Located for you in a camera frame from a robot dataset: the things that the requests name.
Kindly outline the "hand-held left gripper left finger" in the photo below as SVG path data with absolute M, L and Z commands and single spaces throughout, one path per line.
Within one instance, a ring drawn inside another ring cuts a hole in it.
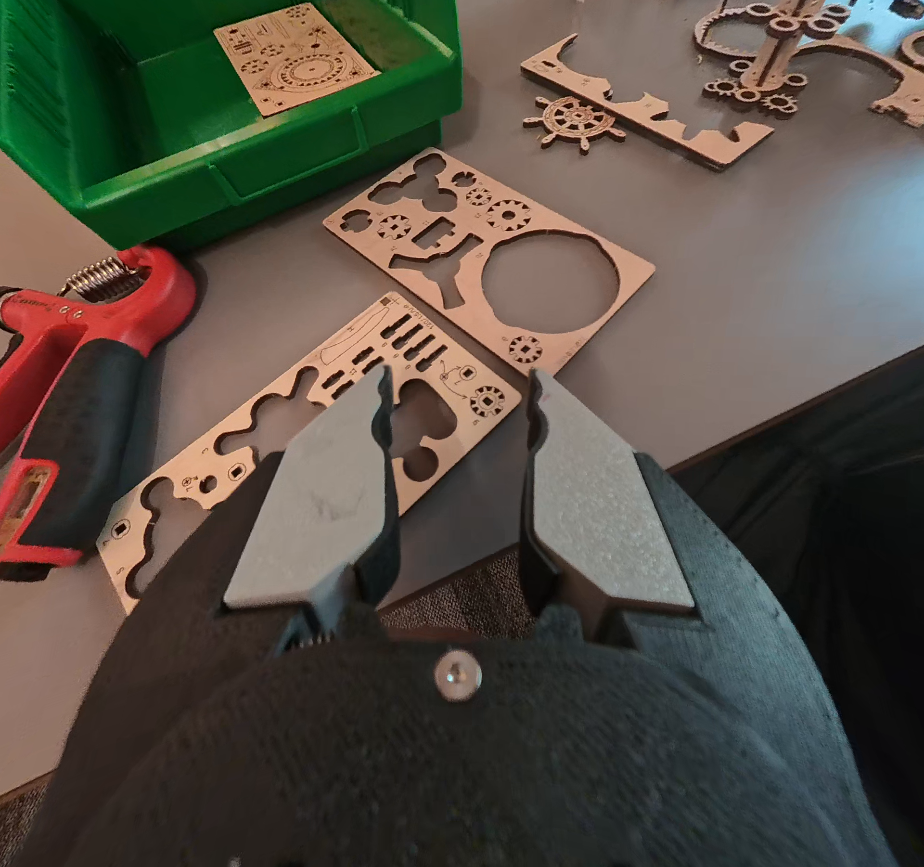
M 307 607 L 321 631 L 372 609 L 401 565 L 391 368 L 377 365 L 285 448 L 223 603 Z

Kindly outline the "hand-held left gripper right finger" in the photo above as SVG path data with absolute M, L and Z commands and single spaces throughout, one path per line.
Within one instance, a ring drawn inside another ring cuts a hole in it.
M 596 638 L 614 612 L 696 604 L 637 451 L 545 370 L 528 376 L 519 581 L 530 613 L 577 611 Z

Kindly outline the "uncut wooden parts sheet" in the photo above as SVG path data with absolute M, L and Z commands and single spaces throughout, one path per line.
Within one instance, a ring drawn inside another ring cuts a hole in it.
M 214 35 L 263 117 L 379 75 L 310 3 L 231 23 Z

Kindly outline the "wooden tower model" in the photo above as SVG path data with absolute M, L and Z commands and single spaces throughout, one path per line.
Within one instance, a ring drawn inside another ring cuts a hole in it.
M 790 62 L 804 38 L 832 39 L 850 15 L 843 5 L 826 6 L 826 0 L 778 0 L 776 4 L 753 3 L 733 10 L 735 18 L 759 25 L 765 38 L 753 54 L 725 51 L 733 58 L 729 74 L 704 84 L 711 99 L 757 105 L 778 115 L 791 116 L 798 109 L 796 92 L 805 87 L 805 74 L 791 72 Z

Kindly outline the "wooden sheet with slot cutouts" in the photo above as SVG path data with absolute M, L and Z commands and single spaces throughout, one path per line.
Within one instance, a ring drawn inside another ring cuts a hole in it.
M 158 518 L 149 499 L 153 487 L 169 480 L 177 500 L 211 510 L 228 498 L 259 462 L 257 451 L 240 439 L 255 428 L 262 403 L 293 399 L 302 376 L 314 371 L 317 376 L 305 399 L 329 407 L 380 364 L 392 369 L 397 401 L 402 387 L 418 380 L 432 388 L 456 418 L 450 434 L 422 436 L 422 447 L 436 457 L 436 467 L 428 479 L 413 480 L 406 460 L 393 458 L 401 516 L 522 399 L 512 385 L 410 302 L 397 293 L 387 293 L 114 503 L 96 544 L 124 613 L 129 615 L 138 604 L 133 574 L 153 551 Z

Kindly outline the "person's dark pants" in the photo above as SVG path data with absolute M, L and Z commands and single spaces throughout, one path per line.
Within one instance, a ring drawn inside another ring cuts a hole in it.
M 796 625 L 896 860 L 922 865 L 922 349 L 670 473 Z

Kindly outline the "wooden sheet with round hole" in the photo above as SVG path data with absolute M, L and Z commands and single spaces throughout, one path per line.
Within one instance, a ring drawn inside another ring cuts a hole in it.
M 430 148 L 344 203 L 326 229 L 522 375 L 554 375 L 623 307 L 655 266 L 440 149 Z M 615 300 L 571 331 L 502 320 L 483 275 L 495 251 L 532 237 L 586 240 L 617 282 Z

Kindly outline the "red hand grip strengthener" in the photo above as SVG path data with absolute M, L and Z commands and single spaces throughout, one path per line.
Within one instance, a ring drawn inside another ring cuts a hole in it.
M 116 495 L 145 367 L 191 316 L 194 277 L 137 246 L 56 294 L 2 287 L 3 582 L 40 582 L 93 545 Z

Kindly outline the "green plastic bin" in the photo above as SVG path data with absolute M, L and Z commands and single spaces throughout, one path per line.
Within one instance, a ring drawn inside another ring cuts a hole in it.
M 379 75 L 263 117 L 214 29 L 302 3 Z M 462 77 L 456 0 L 2 0 L 2 151 L 116 249 L 193 249 L 406 160 Z

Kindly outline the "long jagged wooden offcut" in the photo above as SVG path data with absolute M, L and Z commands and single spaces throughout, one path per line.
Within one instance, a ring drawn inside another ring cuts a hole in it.
M 734 125 L 728 134 L 717 129 L 703 129 L 688 137 L 687 125 L 671 117 L 667 101 L 648 92 L 634 101 L 617 101 L 606 77 L 582 73 L 567 64 L 563 53 L 577 38 L 578 33 L 572 32 L 524 59 L 520 64 L 521 73 L 553 90 L 580 98 L 616 121 L 714 170 L 730 168 L 774 134 L 772 126 L 744 121 Z

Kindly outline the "wooden ship wheel part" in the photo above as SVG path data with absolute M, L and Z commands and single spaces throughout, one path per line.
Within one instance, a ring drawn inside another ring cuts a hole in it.
M 590 146 L 601 138 L 615 142 L 625 141 L 625 134 L 616 125 L 616 118 L 602 108 L 569 95 L 549 100 L 536 98 L 539 115 L 525 117 L 522 126 L 525 129 L 539 127 L 545 135 L 539 144 L 543 149 L 556 141 L 568 142 L 578 146 L 582 156 L 590 152 Z

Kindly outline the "curved wooden offcut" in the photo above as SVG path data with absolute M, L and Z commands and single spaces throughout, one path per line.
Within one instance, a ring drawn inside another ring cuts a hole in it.
M 900 58 L 899 45 L 896 53 L 890 55 L 878 52 L 847 36 L 836 35 L 827 40 L 800 45 L 796 54 L 834 52 L 855 57 L 882 69 L 893 79 L 895 88 L 884 98 L 873 101 L 869 110 L 880 115 L 893 116 L 912 129 L 921 129 L 923 127 L 923 71 L 906 64 Z

